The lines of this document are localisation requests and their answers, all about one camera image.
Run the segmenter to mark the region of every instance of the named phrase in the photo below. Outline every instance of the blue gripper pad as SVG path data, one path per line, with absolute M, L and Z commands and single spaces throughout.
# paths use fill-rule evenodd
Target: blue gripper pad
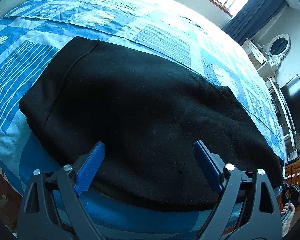
M 77 171 L 74 191 L 78 196 L 80 196 L 82 192 L 88 190 L 104 158 L 105 145 L 102 142 L 98 142 L 90 151 L 88 158 L 80 170 Z
M 202 141 L 194 143 L 193 152 L 210 189 L 220 194 L 224 190 L 222 173 L 225 163 L 219 155 L 211 153 Z

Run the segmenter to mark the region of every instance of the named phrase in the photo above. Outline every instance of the black tv screen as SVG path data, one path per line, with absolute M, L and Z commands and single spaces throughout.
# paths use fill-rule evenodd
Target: black tv screen
M 288 105 L 296 133 L 300 132 L 300 78 L 296 75 L 281 88 Z

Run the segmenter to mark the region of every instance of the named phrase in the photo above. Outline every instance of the finger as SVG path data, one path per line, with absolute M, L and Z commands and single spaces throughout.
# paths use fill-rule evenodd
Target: finger
M 296 210 L 292 203 L 290 204 L 290 209 L 291 209 L 291 212 L 295 212 L 295 210 Z

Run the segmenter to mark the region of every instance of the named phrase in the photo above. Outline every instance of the bed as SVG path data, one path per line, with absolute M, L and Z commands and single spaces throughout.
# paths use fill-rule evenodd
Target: bed
M 35 169 L 52 172 L 60 166 L 31 132 L 18 102 L 75 36 L 158 55 L 228 86 L 284 160 L 283 136 L 265 83 L 244 50 L 203 16 L 173 0 L 27 0 L 0 19 L 0 173 L 21 195 Z M 55 197 L 69 223 L 60 196 Z M 191 239 L 210 213 L 158 212 L 94 190 L 81 199 L 107 239 Z M 236 204 L 228 228 L 240 208 Z

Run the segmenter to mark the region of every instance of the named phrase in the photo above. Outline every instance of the blue quilt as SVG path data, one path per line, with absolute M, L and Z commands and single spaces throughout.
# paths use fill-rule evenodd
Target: blue quilt
M 60 167 L 29 129 L 19 100 L 75 36 L 158 55 L 228 86 L 284 159 L 283 137 L 265 83 L 243 49 L 203 16 L 173 0 L 28 0 L 0 20 L 0 173 L 20 194 L 33 170 Z M 136 208 L 94 190 L 81 199 L 109 239 L 190 239 L 210 213 Z M 59 195 L 56 200 L 63 221 L 68 221 Z M 240 208 L 237 204 L 228 227 Z

